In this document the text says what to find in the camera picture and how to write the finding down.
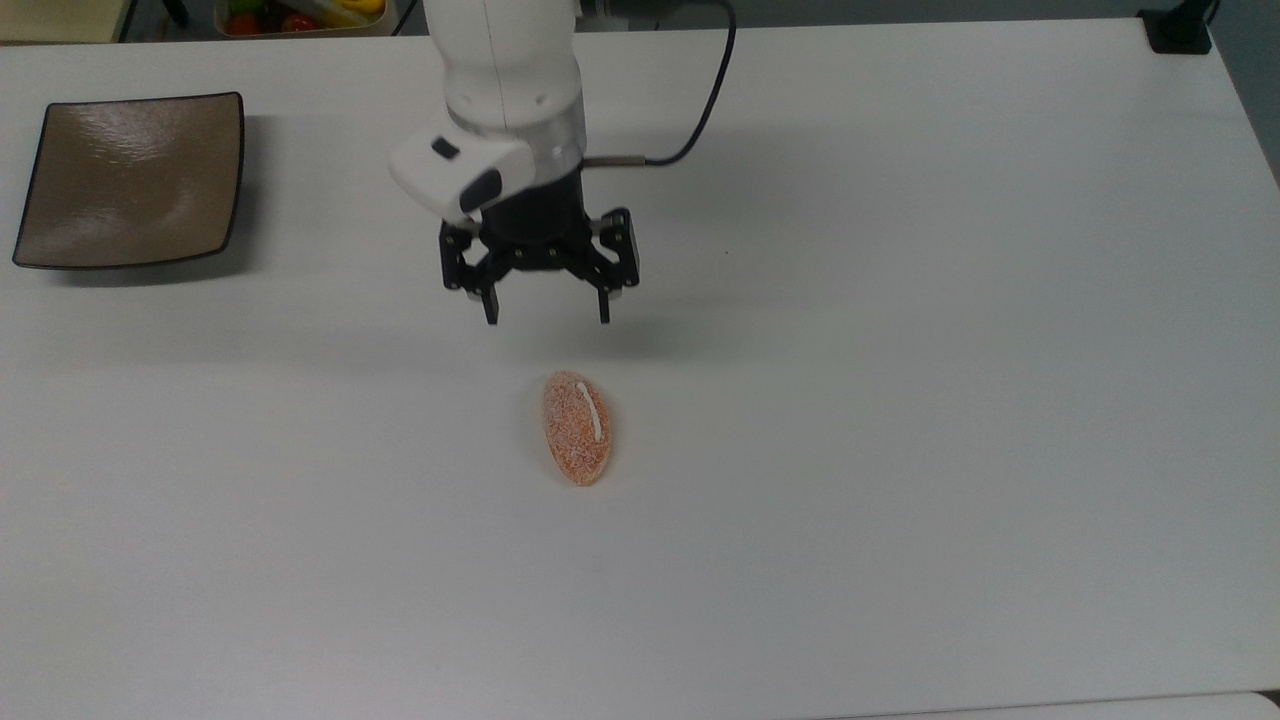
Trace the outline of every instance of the white table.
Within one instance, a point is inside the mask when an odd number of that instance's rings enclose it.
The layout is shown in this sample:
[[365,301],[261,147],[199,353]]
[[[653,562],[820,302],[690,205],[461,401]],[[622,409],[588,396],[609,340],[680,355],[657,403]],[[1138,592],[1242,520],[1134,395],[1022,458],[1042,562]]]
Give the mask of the white table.
[[[579,38],[593,151],[716,32]],[[440,287],[385,156],[425,38],[0,49],[50,101],[238,90],[224,256],[0,266],[0,715],[778,720],[1280,685],[1280,192],[1137,20],[746,31],[701,145],[598,170],[641,286]],[[1180,152],[1166,152],[1170,147]],[[585,373],[593,489],[531,402]]]

